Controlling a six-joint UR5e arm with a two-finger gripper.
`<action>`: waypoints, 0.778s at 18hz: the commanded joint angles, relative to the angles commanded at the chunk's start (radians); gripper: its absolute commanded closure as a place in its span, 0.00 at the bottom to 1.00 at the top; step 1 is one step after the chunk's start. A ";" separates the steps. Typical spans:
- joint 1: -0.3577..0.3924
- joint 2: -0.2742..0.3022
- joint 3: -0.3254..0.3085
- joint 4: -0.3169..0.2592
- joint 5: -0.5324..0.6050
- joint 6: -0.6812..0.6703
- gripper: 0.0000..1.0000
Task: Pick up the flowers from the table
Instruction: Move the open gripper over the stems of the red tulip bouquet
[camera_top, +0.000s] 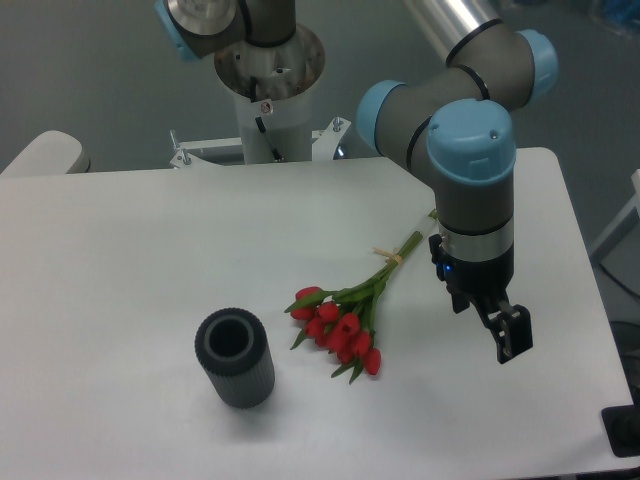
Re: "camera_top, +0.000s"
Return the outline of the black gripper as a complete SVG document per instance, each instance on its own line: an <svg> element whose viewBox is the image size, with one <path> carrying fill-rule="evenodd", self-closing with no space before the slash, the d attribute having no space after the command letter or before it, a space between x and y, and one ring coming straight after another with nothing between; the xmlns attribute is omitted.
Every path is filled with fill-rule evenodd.
<svg viewBox="0 0 640 480"><path fill-rule="evenodd" d="M533 347L531 315L511 305L507 287L514 274L514 246L486 261L468 262L444 250L439 234L428 239L437 278L446 284L455 313L473 305L496 344L497 360L505 364Z"/></svg>

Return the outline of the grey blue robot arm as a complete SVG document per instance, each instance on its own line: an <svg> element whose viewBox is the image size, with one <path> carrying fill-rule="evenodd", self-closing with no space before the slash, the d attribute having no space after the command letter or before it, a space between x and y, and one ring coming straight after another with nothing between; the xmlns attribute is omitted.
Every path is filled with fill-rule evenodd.
<svg viewBox="0 0 640 480"><path fill-rule="evenodd" d="M380 155L434 192L429 248L455 311L474 307L506 363L533 345L528 310L510 303L516 147L510 114L552 89L558 59L533 30L515 32L487 1L410 1L407 10L445 63L418 86L383 81L362 97L356 128ZM237 114L247 163L312 155L304 97L324 50L292 1L159 1L185 60L212 57Z"/></svg>

